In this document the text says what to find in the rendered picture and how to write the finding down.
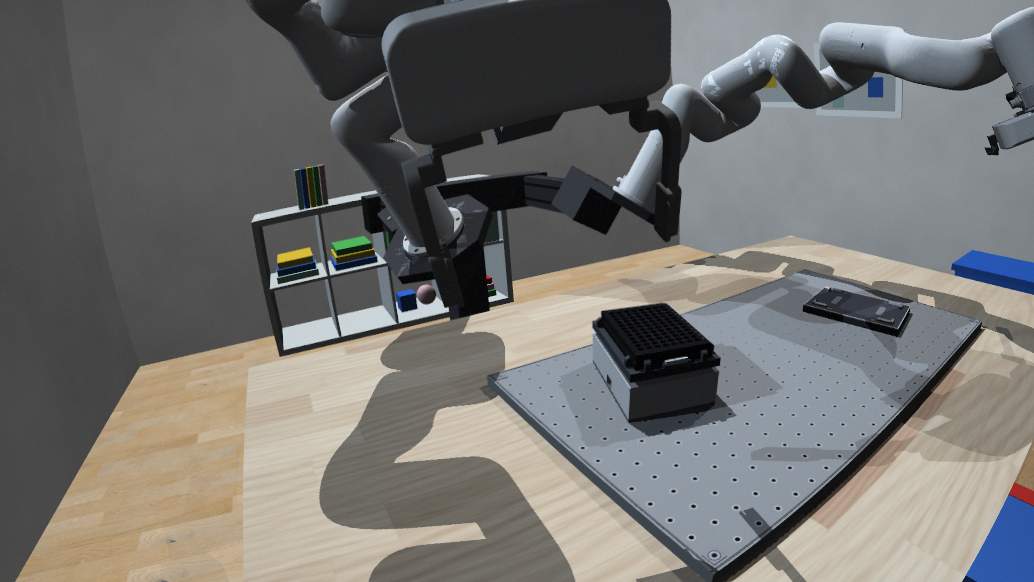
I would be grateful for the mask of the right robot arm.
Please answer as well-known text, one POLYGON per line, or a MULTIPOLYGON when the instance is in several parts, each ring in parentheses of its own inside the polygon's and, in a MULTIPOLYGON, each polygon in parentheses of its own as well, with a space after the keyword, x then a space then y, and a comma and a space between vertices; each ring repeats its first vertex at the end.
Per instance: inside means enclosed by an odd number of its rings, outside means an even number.
MULTIPOLYGON (((381 41, 391 21, 457 0, 245 1, 287 39, 321 95, 336 101, 387 72, 381 41)), ((427 252, 401 164, 418 155, 409 144, 390 139, 402 128, 395 104, 387 72, 337 109, 331 129, 405 234, 405 251, 423 257, 427 252)), ((551 131, 561 115, 501 126, 492 132, 497 145, 533 136, 551 131)), ((464 218, 458 209, 446 205, 435 185, 424 189, 443 249, 443 243, 450 244, 460 233, 464 218)))

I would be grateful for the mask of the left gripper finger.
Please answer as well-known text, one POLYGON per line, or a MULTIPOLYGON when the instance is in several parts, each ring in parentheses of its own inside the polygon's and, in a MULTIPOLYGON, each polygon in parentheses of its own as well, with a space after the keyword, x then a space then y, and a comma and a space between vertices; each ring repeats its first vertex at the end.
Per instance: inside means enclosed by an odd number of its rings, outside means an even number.
POLYGON ((998 144, 997 144, 998 141, 997 141, 997 137, 995 136, 995 133, 989 135, 987 137, 989 137, 989 143, 990 143, 990 146, 985 147, 987 155, 999 155, 999 153, 998 153, 999 147, 998 147, 998 144))

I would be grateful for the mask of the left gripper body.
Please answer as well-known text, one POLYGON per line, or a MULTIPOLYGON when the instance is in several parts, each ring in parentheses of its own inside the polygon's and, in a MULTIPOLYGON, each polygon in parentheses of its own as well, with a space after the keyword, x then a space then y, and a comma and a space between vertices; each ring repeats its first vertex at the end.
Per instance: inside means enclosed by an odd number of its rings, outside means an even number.
POLYGON ((1034 140, 1034 108, 1013 115, 1013 118, 992 126, 1001 149, 1011 149, 1034 140))

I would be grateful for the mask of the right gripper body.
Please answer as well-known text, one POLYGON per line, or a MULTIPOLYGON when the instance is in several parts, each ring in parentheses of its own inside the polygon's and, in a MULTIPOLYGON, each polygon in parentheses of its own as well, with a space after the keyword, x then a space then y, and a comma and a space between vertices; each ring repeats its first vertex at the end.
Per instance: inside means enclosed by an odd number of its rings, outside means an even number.
POLYGON ((671 72, 671 8, 457 0, 395 18, 382 52, 406 136, 433 145, 653 94, 671 72))

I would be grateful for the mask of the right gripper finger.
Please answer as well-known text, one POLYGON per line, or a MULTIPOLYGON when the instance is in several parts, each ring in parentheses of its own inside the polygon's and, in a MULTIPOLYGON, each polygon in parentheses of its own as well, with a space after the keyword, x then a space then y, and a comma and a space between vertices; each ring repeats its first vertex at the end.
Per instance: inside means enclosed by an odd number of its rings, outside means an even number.
POLYGON ((662 175, 661 183, 656 185, 653 229, 663 241, 670 241, 671 236, 678 233, 682 194, 678 185, 681 125, 677 115, 660 101, 649 102, 647 96, 599 106, 609 115, 629 111, 629 123, 638 133, 660 131, 663 137, 662 175))
POLYGON ((425 189, 446 182, 442 155, 483 144, 481 132, 457 137, 439 144, 428 145, 430 154, 402 162, 410 202, 426 248, 426 252, 440 293, 444 308, 458 305, 464 307, 464 300, 448 246, 440 244, 432 219, 425 189), (422 179, 421 179, 422 178, 422 179))

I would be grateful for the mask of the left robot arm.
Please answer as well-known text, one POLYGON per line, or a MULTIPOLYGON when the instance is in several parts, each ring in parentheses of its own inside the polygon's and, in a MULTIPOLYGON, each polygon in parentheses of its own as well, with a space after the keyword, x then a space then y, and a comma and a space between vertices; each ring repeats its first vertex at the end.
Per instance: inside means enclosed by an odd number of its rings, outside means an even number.
MULTIPOLYGON (((662 103, 680 121, 680 163, 690 133, 713 142, 751 124, 761 109, 755 92, 772 76, 799 106, 815 109, 863 86, 874 72, 956 91, 1008 73, 1013 84, 1013 91, 1005 94, 1010 106, 1034 108, 1034 7, 976 38, 936 39, 907 34, 900 27, 837 22, 822 30, 819 44, 830 64, 820 72, 792 39, 771 35, 704 76, 701 89, 711 103, 688 85, 669 88, 662 103)), ((660 131, 651 131, 625 181, 618 177, 620 185, 613 187, 653 214, 662 146, 660 131)))

